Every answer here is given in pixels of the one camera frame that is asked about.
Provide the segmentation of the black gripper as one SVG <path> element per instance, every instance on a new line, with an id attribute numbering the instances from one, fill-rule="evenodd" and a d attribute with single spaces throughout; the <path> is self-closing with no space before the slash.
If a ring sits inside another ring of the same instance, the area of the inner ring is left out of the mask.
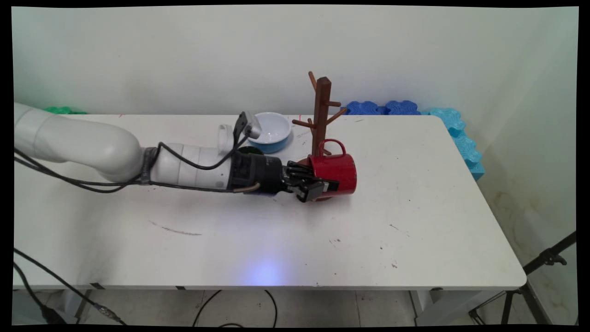
<path id="1" fill-rule="evenodd" d="M 332 198 L 338 192 L 339 181 L 317 179 L 309 165 L 288 161 L 286 177 L 299 181 L 286 185 L 283 181 L 282 160 L 259 154 L 234 153 L 230 158 L 229 189 L 236 190 L 259 184 L 249 194 L 294 193 L 300 202 L 322 201 Z"/>

